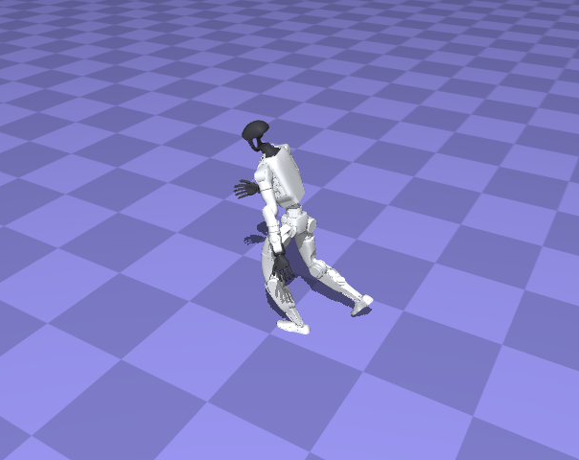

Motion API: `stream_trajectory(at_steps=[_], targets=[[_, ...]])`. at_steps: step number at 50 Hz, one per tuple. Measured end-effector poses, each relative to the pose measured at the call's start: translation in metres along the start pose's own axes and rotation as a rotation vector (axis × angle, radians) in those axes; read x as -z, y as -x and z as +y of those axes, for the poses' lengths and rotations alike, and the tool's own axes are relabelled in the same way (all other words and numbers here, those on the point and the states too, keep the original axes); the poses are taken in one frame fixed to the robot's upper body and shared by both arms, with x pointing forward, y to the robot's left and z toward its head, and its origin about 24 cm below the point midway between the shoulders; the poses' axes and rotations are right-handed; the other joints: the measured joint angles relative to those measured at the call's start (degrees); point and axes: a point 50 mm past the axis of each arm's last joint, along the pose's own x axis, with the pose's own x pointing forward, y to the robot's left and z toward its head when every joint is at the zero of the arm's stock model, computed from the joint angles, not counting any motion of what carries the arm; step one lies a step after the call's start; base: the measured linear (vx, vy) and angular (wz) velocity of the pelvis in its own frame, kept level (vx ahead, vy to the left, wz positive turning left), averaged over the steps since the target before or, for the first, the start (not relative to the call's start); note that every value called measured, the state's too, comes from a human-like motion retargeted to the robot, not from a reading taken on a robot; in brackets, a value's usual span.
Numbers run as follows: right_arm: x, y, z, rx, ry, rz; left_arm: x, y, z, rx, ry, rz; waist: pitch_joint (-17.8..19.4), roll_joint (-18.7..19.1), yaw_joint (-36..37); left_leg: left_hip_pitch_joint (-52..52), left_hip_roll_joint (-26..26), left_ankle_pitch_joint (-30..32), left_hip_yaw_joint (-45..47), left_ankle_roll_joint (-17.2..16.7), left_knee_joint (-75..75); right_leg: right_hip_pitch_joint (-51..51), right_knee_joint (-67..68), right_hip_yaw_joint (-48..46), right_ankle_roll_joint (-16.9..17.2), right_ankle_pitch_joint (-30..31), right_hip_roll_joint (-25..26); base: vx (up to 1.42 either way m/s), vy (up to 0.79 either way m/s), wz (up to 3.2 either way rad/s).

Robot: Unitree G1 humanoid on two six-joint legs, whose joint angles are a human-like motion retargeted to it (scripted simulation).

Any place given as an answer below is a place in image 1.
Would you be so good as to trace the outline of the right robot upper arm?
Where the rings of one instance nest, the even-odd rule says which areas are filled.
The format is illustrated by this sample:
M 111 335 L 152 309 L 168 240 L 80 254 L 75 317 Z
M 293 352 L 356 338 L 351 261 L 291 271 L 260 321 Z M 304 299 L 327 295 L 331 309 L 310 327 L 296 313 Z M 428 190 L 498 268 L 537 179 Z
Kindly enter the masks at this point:
M 293 160 L 293 162 L 294 162 L 294 165 L 295 165 L 296 169 L 298 170 L 298 172 L 299 172 L 299 174 L 300 174 L 300 171 L 299 171 L 299 169 L 298 169 L 298 167 L 297 167 L 297 165 L 296 165 L 296 163 L 295 163 L 295 161 L 294 161 L 294 159 L 293 159 L 293 157 L 292 157 L 292 154 L 291 154 L 291 151 L 290 151 L 290 146 L 289 146 L 288 144 L 282 144 L 282 145 L 277 145 L 277 146 L 282 146 L 282 147 L 284 147 L 285 149 L 288 150 L 288 152 L 289 152 L 289 154 L 290 154 L 290 156 L 291 156 L 291 158 L 292 158 L 292 160 Z M 275 147 L 276 147 L 276 146 L 275 146 Z

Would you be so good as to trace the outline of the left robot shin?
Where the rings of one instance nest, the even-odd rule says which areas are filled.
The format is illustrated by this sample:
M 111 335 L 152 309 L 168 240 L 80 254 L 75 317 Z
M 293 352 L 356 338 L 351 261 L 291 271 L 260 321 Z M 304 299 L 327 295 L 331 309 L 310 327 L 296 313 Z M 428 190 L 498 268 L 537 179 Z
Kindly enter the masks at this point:
M 304 322 L 296 309 L 290 289 L 287 286 L 282 287 L 280 282 L 276 279 L 269 279 L 265 286 L 277 306 L 286 313 L 290 321 L 292 321 L 295 326 L 297 324 L 297 327 L 301 328 L 301 322 L 303 324 Z

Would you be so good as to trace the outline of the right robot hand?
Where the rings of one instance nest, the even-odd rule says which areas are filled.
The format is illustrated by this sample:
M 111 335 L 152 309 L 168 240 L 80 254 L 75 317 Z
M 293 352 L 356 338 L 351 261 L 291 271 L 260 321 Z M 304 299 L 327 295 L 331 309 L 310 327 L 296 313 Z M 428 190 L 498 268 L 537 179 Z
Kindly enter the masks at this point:
M 244 194 L 244 193 L 247 193 L 247 194 L 239 196 L 238 199 L 245 197 L 245 196 L 252 196 L 252 195 L 255 195 L 256 193 L 258 193 L 258 194 L 261 193 L 258 184 L 255 184 L 254 182 L 250 182 L 247 180 L 240 180 L 240 182 L 244 182 L 247 184 L 240 184 L 240 185 L 234 186 L 234 188 L 244 187 L 244 188 L 237 189 L 234 192 L 245 190 L 245 191 L 237 193 L 236 196 L 240 195 L 240 194 Z

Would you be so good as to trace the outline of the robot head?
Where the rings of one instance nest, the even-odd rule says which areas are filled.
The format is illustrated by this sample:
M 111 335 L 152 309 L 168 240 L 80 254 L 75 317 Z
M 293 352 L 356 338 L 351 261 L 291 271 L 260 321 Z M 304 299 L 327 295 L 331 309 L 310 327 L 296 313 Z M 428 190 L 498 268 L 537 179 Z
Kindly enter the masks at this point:
M 279 148 L 273 147 L 269 142 L 262 143 L 263 134 L 269 129 L 269 125 L 264 121 L 253 121 L 249 123 L 243 130 L 242 137 L 249 143 L 253 150 L 266 154 L 266 158 L 275 156 L 279 152 Z M 253 139 L 257 139 L 257 148 L 253 144 Z M 264 157 L 263 157 L 264 158 Z M 262 158 L 262 159 L 263 159 Z

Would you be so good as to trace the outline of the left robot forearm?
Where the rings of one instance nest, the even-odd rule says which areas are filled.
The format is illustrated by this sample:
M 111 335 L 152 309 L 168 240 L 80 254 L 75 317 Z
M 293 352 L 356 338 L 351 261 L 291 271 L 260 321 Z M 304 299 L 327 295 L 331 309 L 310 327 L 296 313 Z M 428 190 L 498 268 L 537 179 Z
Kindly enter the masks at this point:
M 280 221 L 275 219 L 275 216 L 269 207 L 263 209 L 263 217 L 266 221 L 266 227 L 268 228 L 268 234 L 270 235 L 269 241 L 272 244 L 274 253 L 282 252 L 282 236 L 280 235 Z

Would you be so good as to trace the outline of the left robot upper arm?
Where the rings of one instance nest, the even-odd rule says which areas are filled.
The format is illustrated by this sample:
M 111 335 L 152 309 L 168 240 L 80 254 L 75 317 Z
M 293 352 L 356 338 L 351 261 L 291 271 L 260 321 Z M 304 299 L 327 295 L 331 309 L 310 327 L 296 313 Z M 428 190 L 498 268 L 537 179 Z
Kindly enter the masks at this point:
M 266 207 L 271 208 L 274 216 L 277 217 L 278 206 L 275 198 L 275 193 L 272 189 L 273 187 L 271 181 L 273 179 L 273 173 L 269 167 L 269 164 L 264 164 L 260 166 L 258 170 L 254 173 L 254 178 L 259 186 L 262 199 L 265 201 Z

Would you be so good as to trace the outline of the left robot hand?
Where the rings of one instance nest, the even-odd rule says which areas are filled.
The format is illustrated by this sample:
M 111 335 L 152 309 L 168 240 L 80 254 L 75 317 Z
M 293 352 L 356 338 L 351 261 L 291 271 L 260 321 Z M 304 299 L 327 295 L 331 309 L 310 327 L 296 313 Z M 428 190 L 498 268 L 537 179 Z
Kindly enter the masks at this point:
M 283 277 L 284 281 L 287 282 L 288 280 L 285 277 L 284 269 L 285 269 L 285 273 L 286 273 L 289 280 L 291 280 L 291 277 L 288 274 L 287 268 L 289 270 L 290 275 L 292 277 L 295 277 L 295 276 L 293 275 L 293 273 L 290 269 L 290 263 L 289 263 L 288 259 L 284 256 L 286 254 L 285 247 L 282 243 L 281 243 L 281 245 L 282 245 L 282 250 L 283 250 L 282 252 L 274 253 L 274 251 L 273 251 L 273 255 L 276 258 L 274 260 L 274 265 L 272 268 L 272 274 L 273 274 L 273 276 L 275 276 L 275 269 L 277 269 L 278 279 L 280 282 L 283 282 L 283 280 L 281 279 L 281 275 L 280 275 L 280 270 L 281 270 L 282 277 Z M 272 250 L 273 250 L 273 247 L 272 247 Z

